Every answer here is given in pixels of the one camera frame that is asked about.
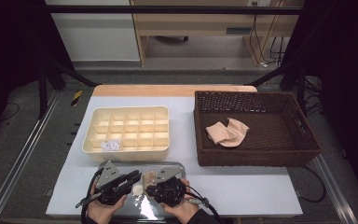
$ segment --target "white tabletop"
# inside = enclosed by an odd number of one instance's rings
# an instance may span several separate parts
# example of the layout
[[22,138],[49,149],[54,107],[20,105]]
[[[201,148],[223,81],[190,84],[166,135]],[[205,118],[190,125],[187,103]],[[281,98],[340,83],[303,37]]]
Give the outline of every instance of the white tabletop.
[[[92,112],[100,107],[164,105],[170,111],[170,147],[165,161],[178,161],[186,179],[223,217],[302,215],[293,184],[283,167],[200,167],[197,162],[193,97],[92,96],[76,139],[58,177],[47,215],[79,216],[75,205],[85,197],[100,163],[83,152]],[[117,215],[130,213],[126,205]]]

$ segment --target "folded cloth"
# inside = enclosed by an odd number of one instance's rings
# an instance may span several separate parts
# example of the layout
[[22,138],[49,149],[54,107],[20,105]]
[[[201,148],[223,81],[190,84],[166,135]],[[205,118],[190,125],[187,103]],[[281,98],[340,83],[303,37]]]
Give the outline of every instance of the folded cloth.
[[231,118],[228,118],[227,127],[218,121],[206,128],[209,138],[215,144],[220,144],[223,147],[237,147],[245,138],[248,130],[249,127],[244,123]]

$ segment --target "floor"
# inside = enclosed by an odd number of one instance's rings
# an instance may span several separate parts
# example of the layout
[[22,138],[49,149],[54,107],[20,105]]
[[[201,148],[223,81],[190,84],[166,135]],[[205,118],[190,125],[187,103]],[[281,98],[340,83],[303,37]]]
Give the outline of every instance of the floor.
[[[241,38],[191,36],[181,38],[151,38],[145,66],[112,67],[88,65],[78,67],[78,73],[104,84],[246,84],[264,76],[277,64],[254,66]],[[49,196],[56,178],[82,121],[92,88],[71,77],[64,77],[64,91],[49,89],[54,107],[49,119],[41,124],[37,119],[37,83],[14,90],[10,104],[0,122],[0,223],[77,223],[75,217],[55,220],[45,215]],[[310,77],[315,83],[317,78]],[[278,91],[280,77],[258,87],[259,91]],[[70,106],[76,91],[82,96],[76,106]],[[315,175],[306,169],[288,168],[294,187],[303,198],[303,216],[242,217],[242,223],[358,223],[358,183],[348,161],[342,157],[340,145],[325,119],[318,98],[309,96],[307,115],[324,152],[309,164],[325,183],[327,195]],[[34,133],[34,127],[41,127]],[[30,142],[34,135],[36,143]],[[19,162],[19,155],[25,158]]]

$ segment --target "white table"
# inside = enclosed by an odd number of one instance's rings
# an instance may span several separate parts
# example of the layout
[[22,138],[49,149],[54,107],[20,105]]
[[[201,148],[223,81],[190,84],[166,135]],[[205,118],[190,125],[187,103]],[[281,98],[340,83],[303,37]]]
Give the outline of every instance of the white table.
[[[82,146],[94,109],[165,105],[170,110],[170,147],[165,161],[178,161],[186,178],[207,197],[222,217],[293,217],[302,215],[293,184],[284,167],[200,167],[193,120],[194,90],[255,91],[232,86],[100,86],[89,100],[83,121],[58,177],[46,214],[79,216],[75,205],[86,195],[100,163]],[[132,215],[125,205],[117,216]]]

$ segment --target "wooden cabinet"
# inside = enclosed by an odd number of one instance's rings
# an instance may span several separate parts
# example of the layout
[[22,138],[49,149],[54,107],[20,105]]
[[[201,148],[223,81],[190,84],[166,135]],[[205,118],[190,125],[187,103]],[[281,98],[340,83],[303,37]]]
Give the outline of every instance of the wooden cabinet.
[[[131,0],[131,4],[133,6],[246,7],[248,0]],[[304,0],[271,0],[269,6],[301,7],[303,4]],[[154,35],[240,35],[243,36],[253,61],[257,64],[268,48],[269,38],[290,36],[298,16],[259,15],[255,20],[255,15],[133,14],[133,18],[142,64],[145,64],[148,37]],[[258,41],[253,32],[254,24]]]

